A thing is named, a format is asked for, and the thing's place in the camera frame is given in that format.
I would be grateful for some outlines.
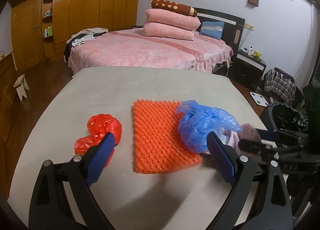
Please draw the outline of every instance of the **black nightstand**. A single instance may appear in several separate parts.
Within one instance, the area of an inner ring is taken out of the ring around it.
[[[266,69],[266,63],[242,51],[238,51],[237,55],[232,57],[232,62],[228,78],[255,91]]]

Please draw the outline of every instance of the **blue gripper pad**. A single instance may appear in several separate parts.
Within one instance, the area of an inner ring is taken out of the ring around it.
[[[231,186],[234,186],[237,172],[237,165],[231,158],[238,157],[234,149],[230,146],[225,146],[214,132],[210,132],[207,137],[207,147],[210,154],[220,171],[223,180]]]
[[[98,181],[102,170],[115,147],[115,137],[112,133],[107,133],[98,146],[100,148],[87,167],[85,182],[89,187]]]

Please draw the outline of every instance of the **pink bedspread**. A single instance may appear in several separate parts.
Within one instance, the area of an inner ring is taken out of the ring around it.
[[[217,63],[226,61],[231,47],[222,40],[199,36],[194,41],[144,37],[142,29],[110,32],[73,46],[69,67],[76,74],[93,66],[144,66],[187,69],[211,73]]]

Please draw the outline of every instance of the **black headboard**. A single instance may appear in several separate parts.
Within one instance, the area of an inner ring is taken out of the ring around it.
[[[236,55],[236,52],[239,48],[245,19],[209,9],[195,8],[195,10],[198,12],[197,17],[199,18],[201,23],[205,21],[218,22],[225,20],[231,22],[228,23],[225,21],[221,39],[232,48],[233,53]],[[217,19],[202,16],[203,14],[216,17]]]

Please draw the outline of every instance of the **red plastic bag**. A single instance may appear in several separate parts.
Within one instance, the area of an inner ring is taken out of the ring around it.
[[[91,135],[80,138],[75,143],[75,153],[83,155],[90,147],[97,144],[98,143],[95,143],[94,138]]]
[[[87,123],[87,127],[91,136],[99,142],[107,132],[111,132],[113,134],[116,145],[120,142],[122,132],[121,123],[110,114],[98,114],[92,116]]]
[[[85,154],[87,150],[98,145],[107,132],[111,132],[115,137],[115,144],[118,145],[121,139],[122,125],[110,114],[98,114],[92,116],[87,123],[91,135],[80,138],[76,141],[74,149],[76,154]]]

